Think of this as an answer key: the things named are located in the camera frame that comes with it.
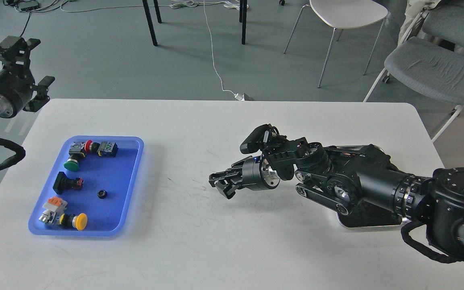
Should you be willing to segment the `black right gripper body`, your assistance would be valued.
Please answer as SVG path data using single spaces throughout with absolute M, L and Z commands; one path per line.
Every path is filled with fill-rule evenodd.
M 278 173 L 263 158 L 246 158 L 242 166 L 242 185 L 253 191 L 275 189 L 280 183 Z

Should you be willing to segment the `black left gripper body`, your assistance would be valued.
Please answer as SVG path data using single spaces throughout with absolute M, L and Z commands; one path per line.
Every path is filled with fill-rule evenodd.
M 0 70 L 0 117 L 13 118 L 31 100 L 35 79 L 31 73 L 21 76 L 8 69 Z

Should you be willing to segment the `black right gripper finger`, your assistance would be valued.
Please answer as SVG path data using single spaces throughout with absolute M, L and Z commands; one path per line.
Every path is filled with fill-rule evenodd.
M 243 188 L 243 179 L 210 179 L 209 183 L 227 199 L 231 199 L 236 190 Z
M 243 158 L 233 163 L 225 171 L 212 173 L 209 176 L 209 181 L 234 180 L 235 182 L 254 182 L 254 164 L 256 160 L 256 158 Z

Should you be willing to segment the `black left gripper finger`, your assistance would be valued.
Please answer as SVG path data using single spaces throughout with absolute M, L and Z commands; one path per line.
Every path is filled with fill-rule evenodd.
M 49 86 L 55 81 L 55 77 L 45 76 L 37 85 L 31 85 L 31 90 L 36 91 L 36 96 L 25 104 L 23 110 L 26 112 L 38 112 L 50 101 L 48 96 Z
M 25 40 L 22 37 L 8 36 L 0 42 L 0 61 L 2 68 L 17 77 L 32 77 L 30 70 L 31 50 L 37 47 L 41 41 L 30 38 Z

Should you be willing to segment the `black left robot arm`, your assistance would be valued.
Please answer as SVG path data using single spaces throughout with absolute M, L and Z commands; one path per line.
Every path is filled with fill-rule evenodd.
M 37 112 L 50 100 L 48 90 L 55 78 L 45 76 L 36 83 L 30 70 L 31 50 L 40 42 L 12 35 L 0 42 L 0 118 L 13 118 L 22 110 Z M 14 152 L 0 163 L 0 171 L 17 164 L 26 155 L 23 147 L 10 140 L 0 138 L 0 146 Z

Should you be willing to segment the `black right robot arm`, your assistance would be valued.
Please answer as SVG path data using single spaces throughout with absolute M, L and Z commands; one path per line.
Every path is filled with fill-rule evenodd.
M 288 140 L 270 124 L 241 143 L 246 158 L 209 183 L 231 199 L 237 190 L 275 189 L 297 177 L 296 192 L 340 216 L 368 217 L 369 209 L 406 218 L 403 241 L 440 263 L 464 262 L 464 167 L 433 171 L 431 177 L 399 170 L 375 145 L 327 146 L 302 137 Z

